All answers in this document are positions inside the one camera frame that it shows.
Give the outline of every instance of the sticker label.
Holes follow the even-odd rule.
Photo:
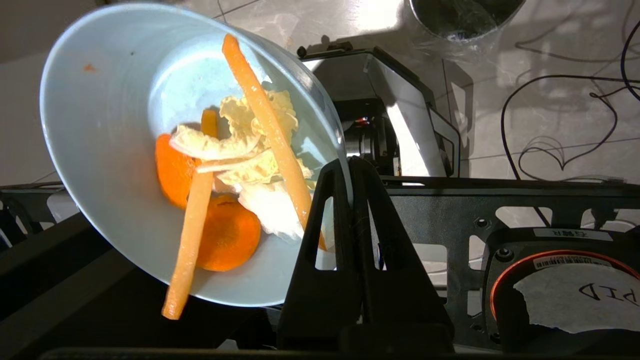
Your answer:
[[[595,264],[551,266],[514,286],[529,323],[571,334],[600,329],[640,331],[640,281]]]
[[[572,238],[613,241],[611,236],[603,231],[585,229],[550,229],[548,227],[540,227],[538,229],[533,229],[533,234],[539,238]]]
[[[564,264],[596,264],[611,267],[611,263],[608,261],[592,258],[591,256],[580,255],[544,256],[533,261],[533,265],[536,267],[536,270]]]

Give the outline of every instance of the orange ring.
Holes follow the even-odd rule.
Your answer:
[[[628,273],[630,273],[631,275],[635,276],[636,279],[640,280],[640,274],[638,274],[634,269],[630,268],[628,265],[621,263],[620,261],[610,258],[609,256],[606,255],[601,255],[601,254],[596,254],[595,252],[590,252],[590,251],[584,251],[584,250],[550,250],[550,251],[545,251],[545,252],[539,252],[537,254],[533,254],[533,255],[529,255],[526,258],[520,259],[517,262],[511,264],[511,266],[509,266],[505,271],[502,272],[502,274],[500,274],[500,276],[498,276],[498,278],[495,280],[495,283],[493,284],[493,287],[491,288],[491,293],[489,295],[489,305],[491,306],[491,313],[493,314],[493,318],[495,318],[495,306],[493,304],[493,296],[495,295],[495,290],[497,289],[498,284],[501,282],[502,278],[505,277],[507,275],[508,272],[512,271],[516,266],[528,261],[528,260],[533,260],[536,258],[540,258],[542,256],[548,256],[548,255],[554,255],[554,254],[558,254],[560,252],[571,252],[571,254],[580,254],[580,255],[589,255],[593,258],[597,258],[597,259],[601,259],[601,260],[606,260],[609,261],[611,263],[614,263],[618,266],[620,266],[621,268],[625,269]]]

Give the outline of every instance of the tiled floor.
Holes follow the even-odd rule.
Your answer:
[[[502,31],[472,42],[479,51],[452,55],[439,51],[444,40],[429,37],[407,15],[403,0],[173,0],[231,25],[266,37],[295,52],[299,46],[349,40],[355,47],[380,46],[420,76],[435,93],[436,107],[455,122],[463,136],[463,174],[512,179],[500,138],[500,113],[508,96],[537,76],[573,74],[620,76],[623,41],[640,19],[636,0],[617,6],[599,0],[526,1]],[[640,35],[634,44],[640,43]],[[630,53],[627,72],[640,78],[640,50]],[[45,54],[21,59],[22,66],[0,64],[2,104],[30,97],[22,122],[2,124],[0,185],[55,178],[38,116],[39,70]],[[546,79],[517,94],[506,110],[506,134],[517,156],[537,136],[558,143],[565,158],[594,147],[612,126],[610,110],[590,92],[601,94],[619,83]],[[562,171],[542,152],[524,156],[523,167],[544,179],[599,174],[640,184],[640,104],[626,91],[610,97],[618,126],[596,151]],[[640,219],[627,219],[636,223]]]

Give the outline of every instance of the white bowl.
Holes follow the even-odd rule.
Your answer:
[[[155,139],[199,121],[204,108],[226,96],[242,96],[221,53],[227,33],[239,39],[259,79],[291,94],[300,120],[292,147],[305,164],[316,176],[336,158],[346,169],[337,113],[317,79],[277,45],[195,13],[158,4],[102,8],[60,36],[44,67],[42,127],[67,190],[116,249],[164,282],[184,212],[160,191]],[[263,234],[243,266],[198,269],[191,293],[235,306],[279,304],[299,247]],[[328,257],[323,267],[332,269]]]

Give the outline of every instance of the white wall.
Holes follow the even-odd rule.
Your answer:
[[[1,0],[0,63],[47,51],[96,0]]]
[[[55,171],[42,135],[38,93],[49,49],[96,0],[0,0],[0,186]]]

